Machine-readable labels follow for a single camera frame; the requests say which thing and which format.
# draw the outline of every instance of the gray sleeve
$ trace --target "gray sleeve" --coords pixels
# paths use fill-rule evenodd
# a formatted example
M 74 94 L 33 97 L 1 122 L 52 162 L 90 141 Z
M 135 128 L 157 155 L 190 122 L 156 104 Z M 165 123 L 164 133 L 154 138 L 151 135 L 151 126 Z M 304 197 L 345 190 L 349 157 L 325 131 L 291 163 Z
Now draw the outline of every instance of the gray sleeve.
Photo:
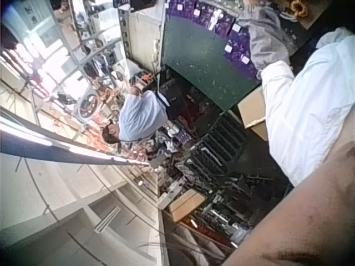
M 280 60 L 290 64 L 296 47 L 271 7 L 246 6 L 237 22 L 249 30 L 251 60 L 256 69 L 263 70 Z

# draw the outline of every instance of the white sleeve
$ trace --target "white sleeve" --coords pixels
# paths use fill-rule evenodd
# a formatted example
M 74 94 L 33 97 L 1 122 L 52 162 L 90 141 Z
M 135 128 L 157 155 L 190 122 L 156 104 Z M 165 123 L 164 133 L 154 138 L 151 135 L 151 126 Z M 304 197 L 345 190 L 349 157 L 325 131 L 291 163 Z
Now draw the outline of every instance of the white sleeve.
M 126 124 L 131 122 L 132 120 L 136 120 L 140 114 L 141 105 L 141 95 L 136 96 L 133 94 L 127 94 L 120 112 L 121 121 Z
M 295 76 L 283 61 L 268 65 L 261 72 L 262 92 L 266 105 L 266 120 L 283 102 L 285 93 L 291 87 Z

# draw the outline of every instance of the white cloth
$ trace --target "white cloth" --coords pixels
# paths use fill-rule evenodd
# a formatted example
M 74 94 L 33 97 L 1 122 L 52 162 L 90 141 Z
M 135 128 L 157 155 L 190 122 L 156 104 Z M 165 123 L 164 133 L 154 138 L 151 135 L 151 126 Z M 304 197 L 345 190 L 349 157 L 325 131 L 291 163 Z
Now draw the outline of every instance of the white cloth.
M 118 138 L 138 141 L 150 137 L 167 120 L 165 106 L 154 92 L 149 90 L 139 96 L 127 94 L 118 119 Z
M 294 186 L 322 164 L 354 111 L 355 36 L 334 34 L 296 77 L 282 61 L 261 73 L 270 154 Z

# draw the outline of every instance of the white label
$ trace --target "white label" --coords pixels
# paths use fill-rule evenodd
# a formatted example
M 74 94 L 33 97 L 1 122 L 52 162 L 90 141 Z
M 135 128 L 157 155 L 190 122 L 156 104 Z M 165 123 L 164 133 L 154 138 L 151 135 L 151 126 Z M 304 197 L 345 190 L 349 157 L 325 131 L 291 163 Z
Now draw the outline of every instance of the white label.
M 224 51 L 226 51 L 227 53 L 230 53 L 232 51 L 232 46 L 230 46 L 229 44 L 226 45 L 226 47 L 224 48 Z
M 241 28 L 242 27 L 240 27 L 237 23 L 234 23 L 232 30 L 234 30 L 235 32 L 239 32 Z
M 218 18 L 216 17 L 211 17 L 211 24 L 217 24 Z
M 248 64 L 249 63 L 249 61 L 250 61 L 250 59 L 248 58 L 248 57 L 245 57 L 244 55 L 242 56 L 242 62 L 244 63 L 244 64 Z
M 194 10 L 194 16 L 199 17 L 200 14 L 201 14 L 201 10 L 199 10 L 199 9 Z

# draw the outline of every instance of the box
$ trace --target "box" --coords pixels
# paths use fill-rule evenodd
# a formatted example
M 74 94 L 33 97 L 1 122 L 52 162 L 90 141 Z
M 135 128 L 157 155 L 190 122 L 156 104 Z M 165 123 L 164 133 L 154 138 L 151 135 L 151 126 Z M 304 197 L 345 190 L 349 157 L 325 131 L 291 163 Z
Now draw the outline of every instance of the box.
M 267 129 L 265 124 L 265 101 L 262 87 L 259 86 L 238 103 L 244 128 L 251 129 L 260 138 L 267 141 Z

